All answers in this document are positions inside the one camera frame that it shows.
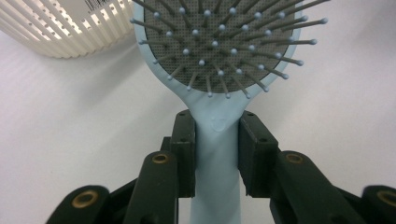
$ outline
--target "screw hole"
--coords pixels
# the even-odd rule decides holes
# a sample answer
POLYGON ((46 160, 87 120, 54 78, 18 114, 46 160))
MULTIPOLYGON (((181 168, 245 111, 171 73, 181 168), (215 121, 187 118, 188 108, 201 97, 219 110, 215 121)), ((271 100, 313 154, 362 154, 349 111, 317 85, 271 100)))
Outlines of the screw hole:
POLYGON ((396 193, 390 190, 380 190, 376 196, 390 206, 396 207, 396 193))
POLYGON ((152 161, 157 164, 162 164, 168 162, 168 156, 165 154, 158 154, 152 158, 152 161))
POLYGON ((286 159, 291 163, 296 163, 296 164, 303 163, 303 157, 301 157, 297 154, 290 153, 290 154, 286 155, 286 159))
POLYGON ((75 208, 85 208, 96 202, 99 195, 96 191, 88 189, 74 198, 72 205, 75 208))

